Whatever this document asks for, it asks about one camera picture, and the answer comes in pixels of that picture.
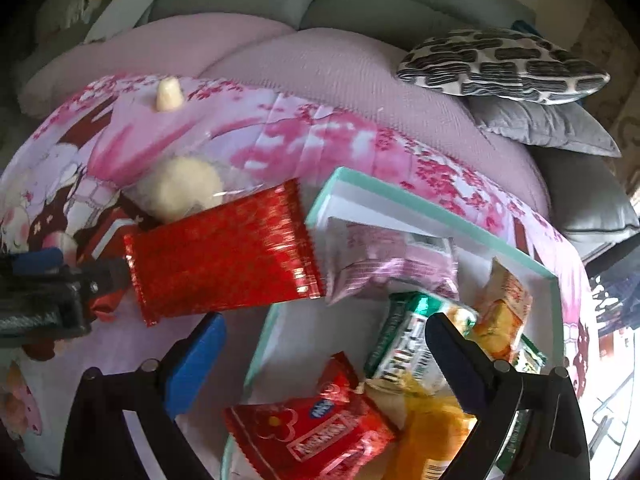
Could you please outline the grey cushion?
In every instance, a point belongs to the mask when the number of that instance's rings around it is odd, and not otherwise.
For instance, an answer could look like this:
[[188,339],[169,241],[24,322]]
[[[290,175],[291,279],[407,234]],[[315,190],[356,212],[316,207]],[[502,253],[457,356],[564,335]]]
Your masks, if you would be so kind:
[[493,96],[470,96],[465,104],[477,128],[521,144],[620,158],[620,148],[579,104],[541,105]]

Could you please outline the large red patterned snack pack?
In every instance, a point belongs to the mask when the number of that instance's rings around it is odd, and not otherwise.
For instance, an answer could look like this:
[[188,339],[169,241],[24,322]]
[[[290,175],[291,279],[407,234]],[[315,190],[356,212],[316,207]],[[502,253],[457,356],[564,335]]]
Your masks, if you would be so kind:
[[146,325],[326,293],[297,180],[124,239]]

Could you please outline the round green cookie packet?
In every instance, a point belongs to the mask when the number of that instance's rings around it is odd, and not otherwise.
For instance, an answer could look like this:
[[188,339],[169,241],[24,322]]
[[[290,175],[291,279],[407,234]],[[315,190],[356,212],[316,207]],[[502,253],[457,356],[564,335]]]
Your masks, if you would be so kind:
[[540,375],[547,357],[525,335],[521,336],[513,359],[513,367],[520,373]]

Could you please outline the grey sofa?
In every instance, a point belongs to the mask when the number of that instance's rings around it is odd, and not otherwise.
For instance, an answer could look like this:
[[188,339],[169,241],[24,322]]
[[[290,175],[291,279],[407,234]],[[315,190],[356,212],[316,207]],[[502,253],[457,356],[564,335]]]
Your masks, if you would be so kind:
[[[84,44],[110,2],[100,0],[88,22],[58,30],[37,49],[65,52]],[[639,219],[620,179],[639,170],[639,49],[603,0],[154,0],[134,28],[205,13],[254,15],[296,32],[356,32],[405,54],[421,41],[455,29],[518,23],[533,27],[545,40],[610,74],[608,84],[580,106],[600,122],[622,153],[612,158],[523,144],[548,188],[547,218],[586,258],[638,235]]]

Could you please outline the red nice kiss packet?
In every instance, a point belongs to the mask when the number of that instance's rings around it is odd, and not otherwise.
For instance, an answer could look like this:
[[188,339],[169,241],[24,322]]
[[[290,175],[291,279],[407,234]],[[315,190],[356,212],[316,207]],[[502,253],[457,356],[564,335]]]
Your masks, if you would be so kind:
[[313,396],[235,405],[224,410],[224,423],[260,478],[353,479],[399,436],[358,386],[356,370],[337,352]]

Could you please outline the pink cartoon printed blanket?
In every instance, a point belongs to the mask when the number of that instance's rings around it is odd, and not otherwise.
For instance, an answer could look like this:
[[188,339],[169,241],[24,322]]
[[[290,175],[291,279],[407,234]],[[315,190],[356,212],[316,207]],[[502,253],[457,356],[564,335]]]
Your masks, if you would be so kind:
[[[87,342],[128,289],[141,347],[200,324],[130,373],[78,373],[64,479],[143,479],[128,413],[168,479],[208,472],[176,424],[228,315],[266,308],[222,411],[255,479],[484,479],[532,417],[512,479],[585,479],[581,367],[567,330],[590,297],[576,250],[516,198],[421,142],[339,108],[224,79],[99,79],[55,110],[1,177],[1,240],[58,270],[4,282],[3,339]],[[32,326],[21,320],[30,318]]]

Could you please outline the orange bread packet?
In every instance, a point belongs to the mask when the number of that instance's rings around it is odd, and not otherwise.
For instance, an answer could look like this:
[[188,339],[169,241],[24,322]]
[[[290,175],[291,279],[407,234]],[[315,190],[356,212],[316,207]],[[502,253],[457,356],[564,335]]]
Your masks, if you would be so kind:
[[476,417],[449,391],[432,393],[409,375],[402,378],[406,420],[384,479],[439,479],[462,448]]

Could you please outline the small red box snack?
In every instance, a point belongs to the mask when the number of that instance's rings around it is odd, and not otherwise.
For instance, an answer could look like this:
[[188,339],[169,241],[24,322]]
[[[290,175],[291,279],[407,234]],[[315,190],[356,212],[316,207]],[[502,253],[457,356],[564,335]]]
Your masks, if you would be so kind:
[[90,321],[113,322],[116,318],[116,310],[126,294],[126,289],[115,290],[105,296],[91,298],[88,301]]

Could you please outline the green white cracker packet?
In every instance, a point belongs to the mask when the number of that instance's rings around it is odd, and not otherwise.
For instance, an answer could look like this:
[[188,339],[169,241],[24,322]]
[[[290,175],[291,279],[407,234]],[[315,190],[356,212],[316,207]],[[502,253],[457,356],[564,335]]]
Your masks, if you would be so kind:
[[426,321],[435,313],[446,315],[463,336],[478,318],[465,304],[432,292],[390,294],[390,310],[364,364],[364,376],[401,390],[402,378],[409,375],[429,392],[442,390],[446,379],[425,342]]

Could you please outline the small cream jelly cup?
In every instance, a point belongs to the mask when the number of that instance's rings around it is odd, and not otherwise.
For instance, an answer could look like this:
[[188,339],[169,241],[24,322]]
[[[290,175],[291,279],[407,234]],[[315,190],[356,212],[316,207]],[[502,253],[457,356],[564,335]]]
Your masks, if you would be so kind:
[[184,96],[177,77],[166,77],[157,86],[155,109],[158,112],[172,112],[182,107]]

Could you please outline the pink snack packet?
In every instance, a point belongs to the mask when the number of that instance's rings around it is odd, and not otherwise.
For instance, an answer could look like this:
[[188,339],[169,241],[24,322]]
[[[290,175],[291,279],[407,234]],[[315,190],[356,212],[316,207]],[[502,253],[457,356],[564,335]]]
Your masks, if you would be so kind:
[[456,246],[449,237],[329,218],[324,232],[326,302],[391,292],[459,298]]

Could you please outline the round white bun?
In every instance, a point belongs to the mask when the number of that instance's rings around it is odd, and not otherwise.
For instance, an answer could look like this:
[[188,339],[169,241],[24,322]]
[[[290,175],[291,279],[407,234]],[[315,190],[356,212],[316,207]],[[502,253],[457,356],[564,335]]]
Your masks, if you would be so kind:
[[171,156],[124,191],[143,211],[170,223],[261,191],[266,185],[228,162]]

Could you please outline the pale pillow on sofa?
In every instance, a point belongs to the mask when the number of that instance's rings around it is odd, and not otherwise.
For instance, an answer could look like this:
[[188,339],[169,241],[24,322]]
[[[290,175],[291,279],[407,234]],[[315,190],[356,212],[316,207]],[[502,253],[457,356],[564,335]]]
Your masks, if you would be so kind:
[[109,40],[133,29],[154,0],[111,0],[84,38],[84,44]]

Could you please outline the black white patterned pillow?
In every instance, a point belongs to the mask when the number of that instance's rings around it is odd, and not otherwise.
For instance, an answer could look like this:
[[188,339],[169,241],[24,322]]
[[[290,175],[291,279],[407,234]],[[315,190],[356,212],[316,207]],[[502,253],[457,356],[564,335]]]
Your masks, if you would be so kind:
[[560,105],[600,91],[605,70],[533,34],[456,29],[430,37],[399,63],[399,80],[448,96],[494,96]]

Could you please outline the orange cream cracker packet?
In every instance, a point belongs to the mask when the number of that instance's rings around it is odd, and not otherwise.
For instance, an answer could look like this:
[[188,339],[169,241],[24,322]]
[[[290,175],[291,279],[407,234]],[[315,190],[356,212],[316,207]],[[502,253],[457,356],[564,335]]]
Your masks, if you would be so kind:
[[490,277],[474,309],[478,319],[471,339],[492,360],[510,362],[533,305],[533,296],[497,258],[492,259]]

